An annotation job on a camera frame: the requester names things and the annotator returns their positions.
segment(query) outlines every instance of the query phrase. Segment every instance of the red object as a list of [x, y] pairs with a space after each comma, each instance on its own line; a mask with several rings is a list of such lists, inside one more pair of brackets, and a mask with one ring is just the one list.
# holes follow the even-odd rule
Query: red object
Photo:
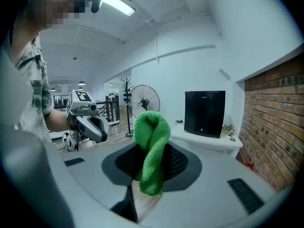
[[245, 164], [245, 165], [247, 166], [247, 168], [253, 171], [252, 164]]

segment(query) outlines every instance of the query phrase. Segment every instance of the white table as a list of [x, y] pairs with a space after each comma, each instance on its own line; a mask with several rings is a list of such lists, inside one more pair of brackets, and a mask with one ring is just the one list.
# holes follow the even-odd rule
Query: white table
[[235, 137], [235, 142], [227, 138], [226, 134], [222, 133], [220, 138], [210, 138], [200, 135], [195, 135], [184, 131], [184, 125], [177, 124], [171, 131], [171, 138], [190, 142], [191, 144], [200, 147], [211, 149], [216, 152], [224, 152], [235, 158], [240, 148], [243, 147], [239, 138]]

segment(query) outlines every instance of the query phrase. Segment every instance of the person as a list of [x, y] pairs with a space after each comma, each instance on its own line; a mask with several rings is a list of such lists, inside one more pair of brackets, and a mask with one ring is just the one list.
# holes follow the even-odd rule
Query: person
[[80, 1], [28, 0], [2, 44], [22, 78], [33, 88], [32, 101], [25, 107], [19, 127], [46, 142], [51, 142], [48, 129], [60, 132], [72, 126], [67, 124], [67, 113], [55, 110], [51, 104], [39, 32], [61, 24], [69, 13], [79, 13]]

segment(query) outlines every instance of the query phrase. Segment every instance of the camouflage shirt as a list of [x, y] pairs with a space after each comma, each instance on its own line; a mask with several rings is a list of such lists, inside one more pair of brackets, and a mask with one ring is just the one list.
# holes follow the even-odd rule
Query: camouflage shirt
[[[6, 50], [12, 62], [11, 36], [4, 41]], [[34, 133], [44, 142], [52, 142], [44, 116], [54, 108], [48, 86], [47, 66], [41, 54], [39, 35], [35, 37], [32, 45], [27, 49], [18, 62], [16, 69], [28, 85], [33, 88], [33, 98], [25, 107], [20, 118], [19, 126]]]

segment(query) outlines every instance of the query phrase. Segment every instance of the towel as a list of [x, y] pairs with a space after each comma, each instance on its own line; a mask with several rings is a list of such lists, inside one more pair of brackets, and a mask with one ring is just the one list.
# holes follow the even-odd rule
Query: towel
[[158, 112], [146, 111], [136, 119], [134, 140], [146, 152], [143, 167], [135, 178], [143, 193], [155, 195], [162, 191], [165, 179], [161, 162], [170, 134], [169, 124]]

